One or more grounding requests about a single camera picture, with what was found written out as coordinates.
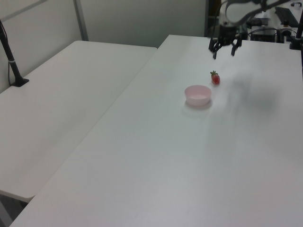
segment white table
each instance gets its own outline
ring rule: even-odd
[[[169,36],[11,227],[300,226],[300,52],[208,44]],[[193,84],[208,106],[185,103]]]
[[[0,193],[30,201],[155,51],[77,41],[0,94]]]

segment white wall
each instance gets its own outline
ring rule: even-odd
[[[73,41],[81,40],[72,0],[47,0],[8,19],[3,25],[22,76]],[[7,64],[8,59],[0,45],[0,93],[9,87]]]
[[[206,0],[79,1],[90,41],[159,47],[169,34],[204,36]]]

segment pink bowl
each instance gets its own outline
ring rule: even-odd
[[[207,104],[211,95],[211,89],[203,85],[193,85],[185,89],[186,101],[194,106]]]

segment black stand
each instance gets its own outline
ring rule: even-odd
[[[4,32],[4,28],[3,28],[3,24],[1,23],[1,20],[0,20],[0,40],[4,48],[4,51],[6,53],[6,56],[9,60],[11,69],[13,70],[13,73],[15,75],[15,82],[12,84],[12,86],[21,87],[22,85],[26,84],[29,80],[22,78],[22,76],[20,75],[14,56],[10,50],[9,42]]]
[[[301,49],[301,36],[303,31],[303,11],[301,14],[298,31],[296,36],[292,39],[292,43],[289,45],[289,49],[291,50],[300,50]]]

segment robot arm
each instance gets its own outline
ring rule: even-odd
[[[274,6],[285,3],[289,0],[227,0],[222,3],[219,16],[219,36],[211,38],[209,50],[216,59],[217,51],[222,46],[232,45],[232,56],[242,44],[241,35],[237,34],[238,26],[244,24],[248,19],[266,11]]]

